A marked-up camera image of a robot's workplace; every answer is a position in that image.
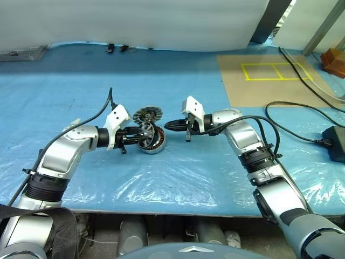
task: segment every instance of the power adapter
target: power adapter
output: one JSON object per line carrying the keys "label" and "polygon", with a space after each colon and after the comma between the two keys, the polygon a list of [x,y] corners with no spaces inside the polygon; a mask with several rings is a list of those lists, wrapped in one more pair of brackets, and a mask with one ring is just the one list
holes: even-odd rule
{"label": "power adapter", "polygon": [[345,128],[332,126],[322,132],[324,140],[332,143],[327,147],[329,158],[332,161],[345,163]]}

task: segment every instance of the table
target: table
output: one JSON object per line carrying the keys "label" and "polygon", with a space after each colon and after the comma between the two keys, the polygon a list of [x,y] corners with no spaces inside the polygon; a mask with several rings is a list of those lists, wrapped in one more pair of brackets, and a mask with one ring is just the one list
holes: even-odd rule
{"label": "table", "polygon": [[[38,62],[0,63],[1,203],[10,200],[25,178],[22,168],[31,168],[38,150],[71,121],[96,114],[109,87],[113,87],[115,102],[131,114],[147,105],[159,106],[161,127],[183,118],[181,102],[188,95],[199,100],[206,113],[230,107],[217,64],[219,53],[137,50],[107,54],[105,49],[62,45],[49,49]],[[278,54],[278,49],[250,44],[245,50],[225,53]],[[320,70],[315,57],[308,60]],[[320,74],[339,94],[344,92],[343,80]],[[236,108],[244,115],[264,115],[262,107]],[[323,110],[344,124],[343,114]],[[90,124],[103,126],[106,115]],[[272,108],[272,115],[311,138],[332,126],[304,108]],[[266,131],[270,142],[275,142],[269,127]],[[324,148],[301,143],[284,132],[281,138],[281,161],[314,211],[344,213],[345,165],[330,161]],[[126,155],[104,148],[85,154],[63,206],[83,212],[260,215],[252,197],[254,187],[225,136],[192,136],[187,143],[184,133],[167,132],[167,140],[165,149],[155,155],[137,146],[128,146]]]}

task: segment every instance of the metal gear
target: metal gear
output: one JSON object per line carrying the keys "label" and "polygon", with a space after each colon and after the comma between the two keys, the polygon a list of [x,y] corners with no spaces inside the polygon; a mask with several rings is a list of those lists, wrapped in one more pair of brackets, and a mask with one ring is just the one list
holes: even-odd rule
{"label": "metal gear", "polygon": [[133,121],[140,125],[143,121],[155,123],[162,118],[162,109],[156,106],[147,106],[134,113]]}

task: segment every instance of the yellow tape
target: yellow tape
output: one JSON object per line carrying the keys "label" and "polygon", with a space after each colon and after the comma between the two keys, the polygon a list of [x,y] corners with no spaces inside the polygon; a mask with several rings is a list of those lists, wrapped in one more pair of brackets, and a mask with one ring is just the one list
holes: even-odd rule
{"label": "yellow tape", "polygon": [[299,78],[248,78],[246,81],[289,81],[289,80],[300,80]]}
{"label": "yellow tape", "polygon": [[248,76],[248,73],[247,73],[247,70],[246,70],[244,64],[241,64],[241,67],[242,67],[244,75],[246,76],[246,80],[249,80],[249,76]]}
{"label": "yellow tape", "polygon": [[[303,72],[306,74],[307,78],[303,78],[304,80],[313,80],[312,75],[303,67],[303,65],[301,63],[297,63],[303,70]],[[275,70],[275,72],[277,73],[277,75],[279,76],[279,78],[250,78],[248,75],[248,72],[246,70],[245,66],[262,66],[262,65],[269,65],[272,66],[272,68]],[[279,72],[279,70],[277,69],[277,67],[275,65],[290,65],[290,63],[288,62],[284,62],[284,63],[241,63],[241,67],[243,70],[243,73],[246,77],[246,81],[285,81],[285,80],[299,80],[299,78],[285,78],[282,76],[282,74]]]}
{"label": "yellow tape", "polygon": [[281,73],[279,72],[279,70],[275,67],[275,65],[271,64],[271,66],[273,67],[273,69],[275,70],[275,72],[277,73],[277,75],[279,76],[280,79],[284,79],[284,77],[281,75]]}

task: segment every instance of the silver robot arm segment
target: silver robot arm segment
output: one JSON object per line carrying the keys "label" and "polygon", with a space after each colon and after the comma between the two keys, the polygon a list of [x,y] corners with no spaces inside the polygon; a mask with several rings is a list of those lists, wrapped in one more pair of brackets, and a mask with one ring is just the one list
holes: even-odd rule
{"label": "silver robot arm segment", "polygon": [[250,183],[257,206],[264,218],[277,224],[297,258],[345,258],[345,231],[323,216],[313,214],[300,190],[255,130],[244,120],[228,125],[222,131],[212,129],[242,116],[236,109],[205,114],[203,106],[189,96],[182,105],[185,120],[168,122],[173,131],[223,133],[238,156]]}
{"label": "silver robot arm segment", "polygon": [[[124,149],[125,141],[131,140],[125,134],[141,131],[137,127],[123,129],[129,121],[130,116],[126,109],[117,105],[107,116],[104,128],[82,125],[57,139],[47,149],[36,172],[30,172],[30,180],[17,207],[30,210],[60,207],[64,191],[84,153],[97,147],[107,147],[107,150]],[[132,140],[130,144],[142,139],[134,138],[135,141]],[[43,248],[52,225],[53,220],[45,214],[12,217],[0,238],[0,251],[18,243],[33,243]]]}

